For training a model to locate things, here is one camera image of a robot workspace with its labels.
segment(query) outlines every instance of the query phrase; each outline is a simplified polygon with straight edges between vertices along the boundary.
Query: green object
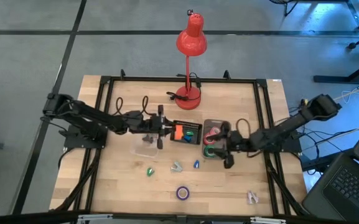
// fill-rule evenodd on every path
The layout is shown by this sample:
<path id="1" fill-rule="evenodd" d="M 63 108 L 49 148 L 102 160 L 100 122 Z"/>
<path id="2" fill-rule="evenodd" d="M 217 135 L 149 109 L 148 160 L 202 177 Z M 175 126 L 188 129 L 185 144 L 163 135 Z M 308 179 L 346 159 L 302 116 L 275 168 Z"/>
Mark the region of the green object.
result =
<path id="1" fill-rule="evenodd" d="M 152 169 L 152 167 L 147 168 L 146 174 L 148 177 L 150 177 L 152 174 L 154 174 L 154 169 Z"/>
<path id="2" fill-rule="evenodd" d="M 213 146 L 205 146 L 204 148 L 204 156 L 207 156 L 209 158 L 214 158 L 216 155 L 213 152 L 209 152 L 209 149 L 213 149 Z"/>

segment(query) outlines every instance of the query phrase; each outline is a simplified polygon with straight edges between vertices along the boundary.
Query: wooden tabletop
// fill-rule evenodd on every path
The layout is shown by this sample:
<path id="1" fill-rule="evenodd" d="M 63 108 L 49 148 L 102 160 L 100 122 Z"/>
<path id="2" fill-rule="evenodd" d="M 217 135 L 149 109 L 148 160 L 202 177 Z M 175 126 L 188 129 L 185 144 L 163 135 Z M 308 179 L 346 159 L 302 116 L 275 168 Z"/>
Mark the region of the wooden tabletop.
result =
<path id="1" fill-rule="evenodd" d="M 78 99 L 94 106 L 99 82 L 100 76 L 85 75 Z M 183 83 L 178 82 L 114 82 L 110 114 L 116 111 L 117 97 L 124 99 L 121 111 L 127 112 L 141 110 L 142 98 L 147 95 L 147 111 L 155 113 L 158 105 L 164 105 L 164 113 L 169 120 L 203 124 L 205 119 L 220 119 L 234 125 L 238 119 L 245 118 L 251 124 L 251 131 L 258 129 L 252 84 L 203 83 L 201 104 L 191 111 L 180 109 L 166 95 L 167 91 L 175 92 L 182 85 Z M 288 117 L 281 81 L 268 80 L 268 91 L 274 120 Z M 263 106 L 262 90 L 260 95 Z M 268 127 L 264 106 L 263 111 Z M 248 137 L 245 124 L 240 125 L 240 132 L 245 138 Z M 127 133 L 119 136 L 108 133 L 106 147 L 101 153 L 92 212 L 272 215 L 262 155 L 250 159 L 245 153 L 235 154 L 235 165 L 231 169 L 224 169 L 222 161 L 206 160 L 202 157 L 201 145 L 173 142 L 169 137 L 164 139 L 164 149 L 160 150 L 155 158 L 134 155 L 131 151 L 136 148 L 141 138 L 140 134 Z M 74 149 L 63 158 L 50 203 L 51 208 L 59 206 L 77 184 L 84 152 L 84 149 Z M 286 185 L 300 202 L 306 196 L 300 162 L 288 153 L 281 153 L 281 158 Z M 200 168 L 194 169 L 193 164 L 197 159 L 200 160 Z M 183 172 L 170 171 L 174 161 L 182 164 Z M 146 175 L 148 167 L 155 170 L 151 177 Z M 190 197 L 186 201 L 180 201 L 175 196 L 175 191 L 182 185 L 190 190 Z M 87 189 L 86 186 L 81 208 L 85 206 Z M 258 204 L 248 205 L 249 190 L 259 197 Z M 282 211 L 277 186 L 276 194 L 279 210 Z"/>

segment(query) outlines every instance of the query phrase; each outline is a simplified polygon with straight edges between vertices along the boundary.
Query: black tray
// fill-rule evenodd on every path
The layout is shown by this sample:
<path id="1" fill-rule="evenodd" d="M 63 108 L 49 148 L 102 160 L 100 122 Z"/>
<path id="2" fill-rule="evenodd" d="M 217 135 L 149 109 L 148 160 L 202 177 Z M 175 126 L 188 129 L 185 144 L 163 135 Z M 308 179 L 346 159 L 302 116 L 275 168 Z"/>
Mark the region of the black tray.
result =
<path id="1" fill-rule="evenodd" d="M 181 140 L 175 140 L 174 139 L 175 131 L 174 131 L 171 133 L 171 137 L 170 137 L 171 141 L 182 142 L 182 143 L 187 143 L 187 144 L 200 144 L 201 136 L 202 136 L 202 129 L 203 129 L 202 124 L 174 120 L 174 125 L 176 125 L 176 124 L 180 124 L 183 126 L 182 131 L 184 132 L 184 136 L 186 134 L 186 131 L 193 132 L 192 140 L 190 142 L 187 142 L 183 138 Z"/>

